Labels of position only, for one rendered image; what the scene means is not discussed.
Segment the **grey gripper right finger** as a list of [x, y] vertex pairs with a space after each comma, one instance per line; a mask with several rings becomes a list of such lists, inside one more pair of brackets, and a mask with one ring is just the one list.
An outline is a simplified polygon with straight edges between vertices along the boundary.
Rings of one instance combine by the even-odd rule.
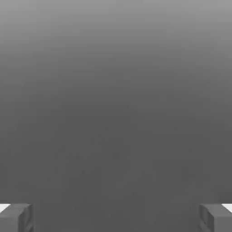
[[199, 205], [200, 232], [232, 232], [232, 203]]

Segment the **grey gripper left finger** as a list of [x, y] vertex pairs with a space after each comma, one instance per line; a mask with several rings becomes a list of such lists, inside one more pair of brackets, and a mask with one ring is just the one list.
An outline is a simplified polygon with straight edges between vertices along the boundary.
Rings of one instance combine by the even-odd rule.
[[33, 205], [0, 203], [0, 232], [34, 232]]

